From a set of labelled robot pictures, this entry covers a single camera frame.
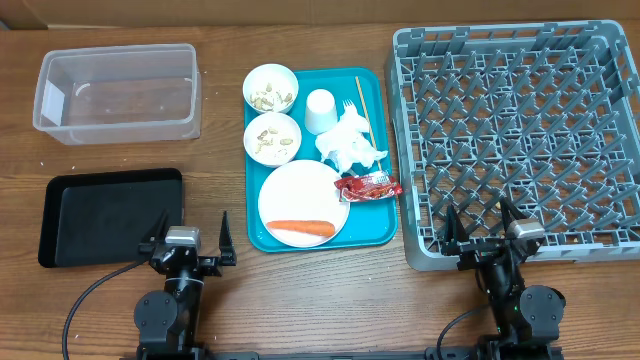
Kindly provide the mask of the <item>white napkin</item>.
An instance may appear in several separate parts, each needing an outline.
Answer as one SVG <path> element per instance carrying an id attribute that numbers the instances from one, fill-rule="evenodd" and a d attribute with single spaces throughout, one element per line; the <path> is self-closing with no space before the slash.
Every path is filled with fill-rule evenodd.
<path id="1" fill-rule="evenodd" d="M 369 133 L 365 117 L 358 113 L 345 113 L 331 130 L 316 137 L 315 146 L 321 161 L 330 160 L 342 175 L 356 163 L 371 168 L 375 161 L 388 155 L 387 151 L 375 151 L 364 134 Z"/>

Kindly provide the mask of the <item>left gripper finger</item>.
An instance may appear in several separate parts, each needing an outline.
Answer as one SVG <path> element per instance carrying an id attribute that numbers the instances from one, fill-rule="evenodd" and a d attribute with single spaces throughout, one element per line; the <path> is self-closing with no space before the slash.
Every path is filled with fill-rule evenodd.
<path id="1" fill-rule="evenodd" d="M 235 266 L 237 263 L 236 251 L 231 236 L 228 213 L 223 213 L 221 230 L 219 234 L 220 263 L 222 266 Z"/>
<path id="2" fill-rule="evenodd" d="M 155 245 L 162 243 L 168 231 L 168 215 L 169 212 L 164 209 L 151 229 L 143 236 L 142 245 Z"/>

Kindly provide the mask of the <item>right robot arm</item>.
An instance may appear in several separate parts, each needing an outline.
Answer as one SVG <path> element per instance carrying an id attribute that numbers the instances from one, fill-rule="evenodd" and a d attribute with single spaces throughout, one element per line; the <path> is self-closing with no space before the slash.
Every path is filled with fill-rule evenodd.
<path id="1" fill-rule="evenodd" d="M 460 271 L 472 270 L 488 303 L 452 320 L 441 331 L 435 352 L 445 357 L 442 342 L 462 320 L 489 309 L 496 323 L 495 335 L 482 335 L 463 352 L 467 359 L 561 359 L 562 350 L 552 343 L 559 338 L 564 315 L 564 295 L 548 286 L 525 285 L 519 265 L 535 255 L 545 233 L 535 218 L 524 215 L 508 199 L 500 199 L 504 236 L 472 243 L 458 213 L 447 208 L 442 253 L 458 258 Z"/>

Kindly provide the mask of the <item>orange carrot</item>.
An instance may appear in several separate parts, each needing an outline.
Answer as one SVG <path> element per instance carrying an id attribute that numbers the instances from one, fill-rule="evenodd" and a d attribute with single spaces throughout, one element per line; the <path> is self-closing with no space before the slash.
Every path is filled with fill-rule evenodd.
<path id="1" fill-rule="evenodd" d="M 322 237 L 332 237 L 336 232 L 331 222 L 319 220 L 276 220 L 268 222 L 267 227 Z"/>

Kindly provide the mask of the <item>white plastic cup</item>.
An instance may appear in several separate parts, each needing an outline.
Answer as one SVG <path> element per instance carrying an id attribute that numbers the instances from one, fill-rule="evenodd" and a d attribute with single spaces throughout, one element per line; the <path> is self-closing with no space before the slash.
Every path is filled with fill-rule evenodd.
<path id="1" fill-rule="evenodd" d="M 326 89 L 313 90 L 306 99 L 305 127 L 313 135 L 331 130 L 338 123 L 336 101 Z"/>

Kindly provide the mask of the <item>white bowl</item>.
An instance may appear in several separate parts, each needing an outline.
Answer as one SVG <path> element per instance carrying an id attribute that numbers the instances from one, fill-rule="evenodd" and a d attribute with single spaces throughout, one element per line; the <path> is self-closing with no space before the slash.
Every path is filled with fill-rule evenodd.
<path id="1" fill-rule="evenodd" d="M 280 64 L 263 64 L 252 69 L 243 82 L 246 104 L 259 114 L 288 113 L 297 98 L 296 75 Z"/>

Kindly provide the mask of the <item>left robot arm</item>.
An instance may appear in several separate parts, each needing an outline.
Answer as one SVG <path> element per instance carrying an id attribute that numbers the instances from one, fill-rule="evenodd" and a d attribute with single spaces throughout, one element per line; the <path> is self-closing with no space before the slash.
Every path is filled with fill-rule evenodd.
<path id="1" fill-rule="evenodd" d="M 145 294 L 134 309 L 139 330 L 138 359 L 211 359 L 213 355 L 196 341 L 204 280 L 220 277 L 223 268 L 237 262 L 228 216 L 222 217 L 218 256 L 200 253 L 200 230 L 171 226 L 162 212 L 138 245 L 140 254 L 158 274 L 164 288 Z"/>

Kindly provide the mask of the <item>red snack wrapper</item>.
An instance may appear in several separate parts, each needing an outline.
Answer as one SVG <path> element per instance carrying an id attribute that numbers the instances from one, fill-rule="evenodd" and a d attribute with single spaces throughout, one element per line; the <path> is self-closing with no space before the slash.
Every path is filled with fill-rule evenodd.
<path id="1" fill-rule="evenodd" d="M 401 184 L 386 171 L 362 176 L 349 176 L 334 182 L 341 202 L 371 202 L 396 197 L 403 193 Z"/>

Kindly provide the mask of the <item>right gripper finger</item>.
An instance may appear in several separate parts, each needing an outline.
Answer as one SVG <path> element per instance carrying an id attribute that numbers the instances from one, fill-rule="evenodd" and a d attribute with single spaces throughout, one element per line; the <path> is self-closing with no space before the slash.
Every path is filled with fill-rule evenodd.
<path id="1" fill-rule="evenodd" d="M 454 206 L 450 204 L 446 211 L 446 224 L 444 230 L 444 243 L 465 243 L 469 236 L 463 226 Z"/>
<path id="2" fill-rule="evenodd" d="M 526 219 L 526 216 L 506 197 L 499 201 L 502 224 L 505 231 L 514 220 Z"/>

